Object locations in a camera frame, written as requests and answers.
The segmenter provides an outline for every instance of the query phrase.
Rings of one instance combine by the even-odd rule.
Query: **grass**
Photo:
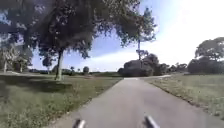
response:
[[[40,128],[110,88],[121,78],[0,76],[0,127]]]
[[[144,80],[224,120],[224,75],[188,75]]]

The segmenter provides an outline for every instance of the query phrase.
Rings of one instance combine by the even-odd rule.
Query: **cloud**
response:
[[[124,63],[137,59],[135,48],[126,48],[115,53],[105,54],[84,60],[77,67],[89,66],[91,71],[117,71]]]

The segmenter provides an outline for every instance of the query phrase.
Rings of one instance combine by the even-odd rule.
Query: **bush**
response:
[[[76,72],[75,71],[71,71],[71,73],[69,74],[69,76],[75,76]]]
[[[118,77],[120,76],[117,72],[98,72],[98,73],[90,73],[91,75],[97,77]]]
[[[188,65],[188,72],[191,74],[220,74],[224,73],[224,63],[210,60],[207,57],[193,59]]]
[[[146,77],[152,74],[153,74],[152,69],[128,68],[124,69],[121,75],[123,77]]]
[[[89,67],[85,66],[83,68],[83,73],[84,73],[84,75],[89,74]]]
[[[124,72],[124,68],[120,68],[120,69],[118,69],[118,71],[117,71],[117,73],[118,73],[119,75],[122,75],[123,72]]]

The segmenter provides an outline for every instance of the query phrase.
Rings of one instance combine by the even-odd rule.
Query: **paved path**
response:
[[[144,128],[146,115],[161,128],[224,128],[224,121],[137,78],[122,80],[48,128],[72,128],[79,117],[87,121],[87,128]]]

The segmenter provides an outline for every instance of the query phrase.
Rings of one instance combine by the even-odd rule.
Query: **sky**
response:
[[[156,54],[160,63],[189,63],[200,43],[224,36],[223,5],[223,0],[142,0],[140,11],[147,6],[152,9],[158,31],[156,40],[142,42],[141,49]],[[94,40],[88,59],[65,53],[63,68],[89,66],[91,71],[117,71],[125,62],[138,58],[136,49],[135,44],[122,48],[115,34],[101,36]],[[32,63],[31,68],[46,69],[37,51]]]

